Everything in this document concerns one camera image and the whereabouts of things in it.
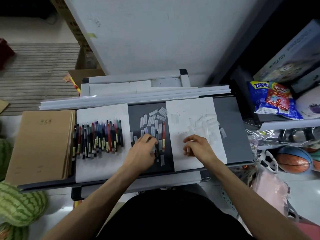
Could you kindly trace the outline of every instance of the forearm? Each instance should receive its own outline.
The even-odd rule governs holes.
[[[119,198],[138,175],[124,166],[120,167],[98,190],[49,230],[43,240],[95,237]]]
[[[207,168],[221,181],[242,220],[256,239],[308,239],[221,161],[214,160]]]

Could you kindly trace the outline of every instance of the striped watermelon rind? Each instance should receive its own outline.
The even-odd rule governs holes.
[[[0,181],[4,180],[9,167],[12,146],[6,139],[0,138]]]
[[[45,213],[48,204],[44,191],[20,193],[17,187],[0,182],[0,215],[11,225],[30,225]]]
[[[28,226],[13,226],[7,222],[0,225],[0,240],[27,240],[28,237]]]

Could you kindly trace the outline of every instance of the stack of notebooks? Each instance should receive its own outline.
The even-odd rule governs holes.
[[[23,112],[5,180],[24,185],[71,174],[74,110]]]

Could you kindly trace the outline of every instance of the person's right hand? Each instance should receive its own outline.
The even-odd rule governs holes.
[[[183,142],[186,143],[183,147],[183,154],[196,157],[205,167],[207,167],[210,162],[218,160],[206,138],[191,135],[186,137]]]

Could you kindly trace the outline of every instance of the red snack package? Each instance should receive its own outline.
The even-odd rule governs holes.
[[[290,96],[290,89],[276,82],[270,82],[266,103],[287,111],[289,109]]]

